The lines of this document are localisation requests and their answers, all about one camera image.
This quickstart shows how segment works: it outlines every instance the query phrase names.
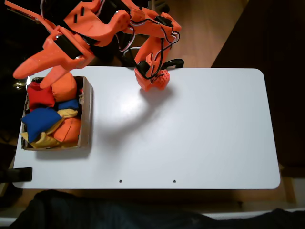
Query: orange 3d-printed part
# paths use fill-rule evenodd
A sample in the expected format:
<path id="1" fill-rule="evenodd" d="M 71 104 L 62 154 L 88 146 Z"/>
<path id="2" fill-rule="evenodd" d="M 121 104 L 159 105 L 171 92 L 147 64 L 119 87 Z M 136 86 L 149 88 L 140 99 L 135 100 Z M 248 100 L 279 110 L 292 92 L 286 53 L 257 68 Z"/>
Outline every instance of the orange 3d-printed part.
<path id="1" fill-rule="evenodd" d="M 41 82 L 42 88 L 47 87 L 72 69 L 87 66 L 94 58 L 90 50 L 91 45 L 106 46 L 122 31 L 132 34 L 132 40 L 120 51 L 128 49 L 136 34 L 150 36 L 135 57 L 135 74 L 144 90 L 147 91 L 152 86 L 164 89 L 169 82 L 169 74 L 160 67 L 166 60 L 170 46 L 179 40 L 181 26 L 170 15 L 162 13 L 159 16 L 150 9 L 140 9 L 131 0 L 121 0 L 124 9 L 117 10 L 106 24 L 99 18 L 105 1 L 108 0 L 80 1 L 63 19 L 67 28 L 55 25 L 30 10 L 5 1 L 12 10 L 37 19 L 50 32 L 43 50 L 22 63 L 13 76 L 16 79 L 23 79 L 52 67 Z M 85 37 L 94 42 L 88 44 Z M 140 68 L 140 63 L 144 63 L 143 69 Z"/>

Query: wooden floor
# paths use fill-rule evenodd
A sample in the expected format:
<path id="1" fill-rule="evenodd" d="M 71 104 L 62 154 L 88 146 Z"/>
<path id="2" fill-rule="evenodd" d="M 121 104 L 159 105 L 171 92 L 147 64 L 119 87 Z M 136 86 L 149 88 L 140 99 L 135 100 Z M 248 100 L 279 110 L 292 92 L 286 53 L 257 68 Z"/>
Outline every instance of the wooden floor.
<path id="1" fill-rule="evenodd" d="M 185 67 L 211 67 L 244 9 L 244 0 L 167 0 L 170 15 L 182 26 L 181 39 L 168 60 L 182 58 Z M 41 190 L 24 190 L 16 203 L 27 206 Z M 275 190 L 64 190 L 78 196 L 135 202 L 194 203 L 293 201 L 284 180 Z"/>

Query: red bean bag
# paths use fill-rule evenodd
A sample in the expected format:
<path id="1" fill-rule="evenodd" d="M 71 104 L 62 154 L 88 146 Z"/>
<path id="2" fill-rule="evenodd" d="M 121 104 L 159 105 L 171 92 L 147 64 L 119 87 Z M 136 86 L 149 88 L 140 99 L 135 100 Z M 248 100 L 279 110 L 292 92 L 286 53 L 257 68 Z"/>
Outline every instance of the red bean bag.
<path id="1" fill-rule="evenodd" d="M 40 106 L 54 107 L 55 99 L 51 86 L 41 89 L 39 83 L 32 82 L 28 85 L 27 92 L 30 111 Z"/>

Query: wire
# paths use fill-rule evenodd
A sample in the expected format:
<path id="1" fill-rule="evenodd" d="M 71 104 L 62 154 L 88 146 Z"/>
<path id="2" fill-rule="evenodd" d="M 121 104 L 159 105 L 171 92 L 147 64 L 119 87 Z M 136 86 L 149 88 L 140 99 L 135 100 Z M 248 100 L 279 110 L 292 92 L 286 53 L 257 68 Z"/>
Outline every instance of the wire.
<path id="1" fill-rule="evenodd" d="M 140 26 L 140 25 L 144 25 L 147 21 L 151 21 L 152 23 L 155 23 L 155 24 L 158 24 L 160 25 L 159 22 L 155 22 L 154 20 L 150 19 L 150 18 L 146 18 L 145 20 L 142 20 L 142 21 L 139 21 L 139 22 L 135 22 L 133 20 L 130 20 L 130 24 L 133 25 L 133 26 Z M 164 37 L 166 39 L 167 42 L 169 42 L 169 44 L 176 44 L 179 40 L 180 40 L 180 33 L 177 32 L 177 31 L 172 31 L 173 34 L 176 34 L 178 35 L 178 38 L 175 36 L 176 40 L 174 42 L 170 42 L 167 38 L 167 35 L 166 35 L 166 32 L 165 30 L 163 29 L 162 26 L 160 26 L 161 30 L 163 31 L 164 33 Z"/>
<path id="2" fill-rule="evenodd" d="M 139 46 L 139 47 L 131 47 L 131 48 L 128 48 L 128 49 L 140 49 L 141 48 L 141 46 Z M 123 53 L 123 57 L 126 55 L 126 53 L 128 52 L 128 50 L 126 50 L 124 53 Z"/>
<path id="3" fill-rule="evenodd" d="M 176 44 L 176 43 L 179 41 L 179 39 L 177 39 L 177 40 L 174 41 L 174 42 L 170 42 L 170 41 L 168 40 L 167 35 L 166 35 L 166 33 L 165 33 L 165 30 L 162 28 L 162 26 L 161 26 L 161 30 L 163 31 L 164 37 L 165 37 L 166 41 L 169 42 L 169 44 Z"/>
<path id="4" fill-rule="evenodd" d="M 163 52 L 164 52 L 166 49 L 168 49 L 169 47 L 171 47 L 171 46 L 172 46 L 172 45 L 169 44 L 169 45 L 167 45 L 165 48 L 163 48 L 163 47 L 162 47 L 162 44 L 161 44 L 161 49 L 160 49 L 160 51 L 157 52 L 156 57 L 154 58 L 154 60 L 156 61 L 157 58 L 158 58 L 158 56 L 159 56 L 159 54 L 161 53 L 160 65 L 162 65 L 162 61 L 163 61 Z M 156 73 L 154 74 L 154 77 L 155 77 L 155 76 L 158 74 L 158 72 L 160 71 L 160 69 L 161 69 L 161 66 L 160 66 L 160 65 L 159 65 L 159 67 L 158 67 L 158 70 L 157 70 Z M 154 71 L 154 66 L 152 67 L 151 77 L 149 77 L 149 79 L 154 78 L 154 77 L 152 77 L 153 71 Z"/>
<path id="5" fill-rule="evenodd" d="M 101 14 L 101 10 L 102 10 L 102 8 L 103 8 L 104 3 L 105 3 L 105 0 L 101 0 L 101 6 L 100 6 L 100 8 L 99 8 L 99 11 L 97 11 L 97 13 L 96 13 L 96 16 L 97 16 L 97 17 Z"/>
<path id="6" fill-rule="evenodd" d="M 167 49 L 168 47 L 170 47 L 171 44 L 168 45 L 165 49 L 163 48 L 163 46 L 164 46 L 164 38 L 161 38 L 161 50 L 164 51 L 165 49 Z M 156 73 L 155 73 L 154 75 L 152 75 L 153 70 L 154 70 L 154 66 L 153 66 L 153 67 L 152 67 L 151 76 L 150 76 L 150 77 L 146 77 L 145 73 L 142 72 L 141 68 L 138 68 L 138 64 L 137 64 L 136 61 L 134 60 L 134 57 L 133 57 L 131 48 L 129 48 L 128 51 L 129 51 L 130 56 L 132 57 L 132 62 L 133 62 L 133 64 L 134 64 L 134 67 L 138 69 L 139 73 L 142 75 L 142 77 L 143 77 L 144 79 L 150 80 L 150 79 L 152 79 L 152 78 L 154 78 L 154 77 L 156 77 L 156 76 L 158 75 L 158 72 L 160 71 L 160 69 L 161 69 L 161 67 L 162 67 L 163 52 L 161 52 L 160 63 L 159 63 L 159 67 L 158 67 L 158 70 L 156 71 Z"/>
<path id="7" fill-rule="evenodd" d="M 41 14 L 41 17 L 42 17 L 42 19 L 44 19 L 44 16 L 43 16 L 43 2 L 44 2 L 44 0 L 41 0 L 40 1 L 40 14 Z"/>
<path id="8" fill-rule="evenodd" d="M 138 22 L 135 22 L 130 19 L 130 24 L 132 24 L 133 26 L 139 26 L 139 25 L 144 25 L 147 21 L 151 21 L 152 23 L 155 23 L 155 24 L 160 24 L 159 22 L 156 22 L 150 18 L 146 18 L 146 19 L 144 19 L 142 21 L 138 21 Z"/>
<path id="9" fill-rule="evenodd" d="M 126 47 L 125 47 L 125 48 L 121 49 L 121 47 L 120 47 L 120 40 L 119 40 L 119 37 L 118 37 L 118 35 L 117 35 L 117 34 L 115 35 L 115 36 L 116 36 L 116 39 L 118 40 L 118 44 L 119 44 L 119 51 L 121 51 L 121 52 L 124 52 L 124 51 L 128 50 L 128 48 L 131 46 L 131 44 L 132 44 L 132 43 L 133 43 L 133 41 L 134 41 L 134 38 L 135 38 L 135 30 L 134 30 L 134 27 L 129 26 L 129 28 L 131 28 L 131 29 L 132 29 L 133 33 L 132 33 L 132 38 L 131 38 L 131 40 L 128 42 L 128 44 L 126 45 Z"/>
<path id="10" fill-rule="evenodd" d="M 154 74 L 153 76 L 152 76 L 152 73 L 153 73 L 153 71 L 154 71 L 154 66 L 152 67 L 151 76 L 150 76 L 150 77 L 147 77 L 147 80 L 150 80 L 150 79 L 156 77 L 156 76 L 158 75 L 158 72 L 160 71 L 160 69 L 161 69 L 161 67 L 162 67 L 163 51 L 164 51 L 163 46 L 164 46 L 164 39 L 161 38 L 161 50 L 159 51 L 159 52 L 161 52 L 161 58 L 160 58 L 159 67 L 158 67 L 157 71 L 155 72 L 155 74 Z"/>

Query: hole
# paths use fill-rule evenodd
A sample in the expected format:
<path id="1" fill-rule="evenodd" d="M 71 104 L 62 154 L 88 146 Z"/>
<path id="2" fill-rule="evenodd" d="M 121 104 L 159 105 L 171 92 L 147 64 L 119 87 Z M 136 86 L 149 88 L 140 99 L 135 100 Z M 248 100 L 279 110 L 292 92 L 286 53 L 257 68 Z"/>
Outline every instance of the hole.
<path id="1" fill-rule="evenodd" d="M 84 16 L 84 13 L 85 13 L 85 8 L 82 7 L 82 8 L 81 8 L 81 16 Z"/>
<path id="2" fill-rule="evenodd" d="M 74 15 L 74 23 L 77 23 L 77 14 Z"/>

